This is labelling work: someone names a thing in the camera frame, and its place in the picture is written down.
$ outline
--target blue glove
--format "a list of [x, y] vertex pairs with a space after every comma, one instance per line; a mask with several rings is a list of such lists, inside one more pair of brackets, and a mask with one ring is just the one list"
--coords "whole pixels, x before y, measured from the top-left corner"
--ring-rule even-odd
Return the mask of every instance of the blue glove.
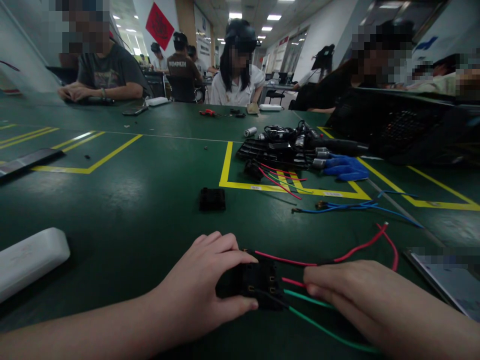
[[358, 181], [369, 178], [369, 172], [355, 157], [331, 154], [325, 163], [325, 175], [338, 175], [341, 181]]

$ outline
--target red wire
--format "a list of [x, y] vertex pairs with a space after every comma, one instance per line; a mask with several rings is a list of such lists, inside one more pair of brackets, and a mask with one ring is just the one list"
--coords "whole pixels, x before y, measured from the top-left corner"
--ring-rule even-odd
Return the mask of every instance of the red wire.
[[354, 247], [352, 250], [350, 250], [349, 252], [347, 252], [345, 255], [343, 255], [342, 257], [339, 257], [339, 258], [336, 258], [334, 259], [333, 261], [336, 262], [336, 263], [340, 263], [346, 259], [348, 259], [349, 257], [351, 257], [354, 253], [356, 253], [358, 250], [361, 250], [361, 249], [364, 249], [364, 248], [367, 248], [371, 245], [373, 245], [378, 239], [380, 239], [380, 237], [385, 233], [385, 230], [387, 229], [389, 223], [386, 222], [381, 228], [380, 228], [380, 231], [373, 237], [372, 240], [370, 240], [369, 242], [366, 242], [360, 246], [357, 246], [357, 247]]
[[296, 178], [293, 178], [293, 177], [290, 177], [290, 176], [279, 175], [279, 174], [277, 174], [276, 172], [273, 172], [273, 171], [269, 171], [269, 172], [270, 172], [270, 174], [277, 175], [277, 176], [280, 176], [280, 177], [282, 177], [282, 178], [287, 178], [287, 179], [291, 179], [291, 180], [299, 180], [299, 181], [305, 181], [305, 180], [307, 180], [306, 178], [304, 178], [304, 179], [296, 179]]
[[390, 243], [391, 248], [393, 249], [393, 265], [391, 266], [391, 269], [394, 272], [397, 272], [397, 269], [399, 267], [399, 252], [397, 251], [397, 248], [395, 247], [394, 242], [392, 241], [392, 239], [390, 239], [390, 237], [387, 235], [386, 232], [383, 233], [383, 236], [385, 236], [387, 241]]
[[267, 174], [262, 170], [261, 167], [258, 167], [258, 168], [260, 169], [260, 171], [261, 171], [261, 173], [263, 174], [263, 176], [266, 177], [268, 180], [270, 180], [272, 183], [274, 183], [275, 185], [281, 187], [283, 190], [285, 190], [287, 193], [289, 193], [290, 195], [292, 195], [294, 198], [297, 198], [298, 200], [302, 200], [301, 197], [293, 194], [290, 190], [284, 188], [282, 185], [280, 185], [278, 182], [276, 182], [276, 181], [273, 180], [272, 178], [269, 178], [269, 177], [267, 176]]
[[280, 170], [280, 169], [275, 169], [275, 168], [273, 168], [273, 167], [267, 166], [267, 165], [262, 164], [262, 163], [260, 163], [260, 165], [262, 165], [263, 167], [266, 167], [267, 169], [279, 171], [279, 172], [284, 173], [284, 174], [297, 175], [297, 174], [294, 173], [294, 172], [288, 172], [288, 171], [283, 171], [283, 170]]
[[300, 265], [300, 266], [304, 266], [304, 267], [307, 267], [307, 266], [317, 266], [317, 264], [288, 260], [288, 259], [284, 259], [284, 258], [281, 258], [281, 257], [276, 257], [276, 256], [273, 256], [273, 255], [268, 255], [268, 254], [266, 254], [266, 253], [264, 253], [264, 252], [260, 252], [260, 251], [256, 251], [256, 250], [255, 250], [255, 254], [261, 255], [261, 256], [266, 257], [266, 258], [269, 258], [269, 259], [277, 260], [277, 261], [282, 262], [282, 263], [287, 263], [287, 264]]
[[306, 288], [307, 287], [304, 283], [301, 283], [299, 281], [295, 281], [295, 280], [292, 280], [292, 279], [289, 279], [289, 278], [286, 278], [286, 277], [282, 277], [281, 280], [283, 282], [286, 282], [286, 283], [289, 283], [289, 284], [297, 285], [301, 288]]

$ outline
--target gray t-shirt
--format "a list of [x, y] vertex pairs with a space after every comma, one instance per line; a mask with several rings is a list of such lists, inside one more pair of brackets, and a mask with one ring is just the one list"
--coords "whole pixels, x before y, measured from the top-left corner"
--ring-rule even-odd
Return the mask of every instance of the gray t-shirt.
[[123, 47], [113, 44], [110, 53], [100, 58], [96, 53], [84, 53], [78, 62], [78, 79], [82, 84], [95, 89], [113, 89], [136, 83], [143, 87], [143, 97], [153, 97], [135, 58]]

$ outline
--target black shirt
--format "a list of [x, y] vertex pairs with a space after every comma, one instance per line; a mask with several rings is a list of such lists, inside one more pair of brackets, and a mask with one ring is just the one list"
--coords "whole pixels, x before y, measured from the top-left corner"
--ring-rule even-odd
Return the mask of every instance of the black shirt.
[[[331, 109], [337, 106], [338, 99], [352, 87], [352, 75], [349, 71], [335, 71], [319, 84], [306, 84], [299, 91], [295, 109], [307, 111]], [[362, 82], [360, 88], [377, 88], [375, 83]]]

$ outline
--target green wire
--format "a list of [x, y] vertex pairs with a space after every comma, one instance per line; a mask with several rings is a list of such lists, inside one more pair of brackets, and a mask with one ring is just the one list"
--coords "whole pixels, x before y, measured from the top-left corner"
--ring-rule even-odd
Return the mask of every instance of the green wire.
[[315, 299], [312, 299], [311, 297], [308, 297], [308, 296], [305, 296], [305, 295], [302, 295], [302, 294], [299, 294], [297, 292], [294, 292], [294, 291], [291, 291], [291, 290], [287, 290], [287, 289], [283, 289], [283, 292], [287, 295], [291, 295], [293, 297], [296, 297], [296, 298], [299, 298], [299, 299], [302, 299], [302, 300], [306, 300], [308, 302], [311, 302], [311, 303], [314, 303], [314, 304], [317, 304], [317, 305], [320, 305], [320, 306], [323, 306], [325, 308], [329, 308], [329, 309], [335, 309], [335, 306], [327, 303], [327, 302], [322, 302], [322, 301], [318, 301], [318, 300], [315, 300]]
[[300, 188], [300, 187], [296, 187], [296, 186], [294, 186], [294, 185], [292, 185], [292, 184], [289, 184], [288, 182], [282, 181], [282, 180], [280, 180], [279, 178], [273, 176], [272, 174], [269, 174], [269, 176], [271, 176], [272, 178], [274, 178], [275, 180], [277, 180], [277, 181], [280, 182], [280, 183], [284, 183], [285, 185], [291, 186], [292, 188], [301, 190], [301, 191], [303, 191], [303, 192], [305, 192], [305, 193], [309, 193], [309, 194], [313, 194], [313, 193], [314, 193], [313, 191], [308, 191], [308, 190], [302, 189], [302, 188]]
[[320, 326], [317, 322], [313, 321], [311, 318], [309, 318], [308, 316], [302, 314], [301, 312], [299, 312], [298, 310], [295, 310], [293, 307], [289, 306], [288, 307], [288, 310], [290, 310], [292, 313], [294, 313], [295, 315], [297, 315], [299, 318], [309, 322], [310, 324], [312, 324], [313, 326], [317, 327], [318, 329], [322, 330], [324, 333], [326, 333], [327, 335], [330, 335], [332, 338], [334, 338], [335, 340], [341, 342], [342, 344], [344, 345], [347, 345], [351, 348], [354, 348], [354, 349], [357, 349], [357, 350], [360, 350], [360, 351], [364, 351], [364, 352], [367, 352], [367, 353], [374, 353], [374, 354], [380, 354], [380, 350], [378, 350], [376, 347], [373, 347], [373, 346], [370, 346], [370, 345], [363, 345], [363, 344], [359, 344], [359, 343], [356, 343], [356, 342], [352, 342], [352, 341], [348, 341], [348, 340], [345, 340], [344, 338], [338, 336], [338, 335], [335, 335], [333, 332], [330, 332], [328, 331], [326, 328]]

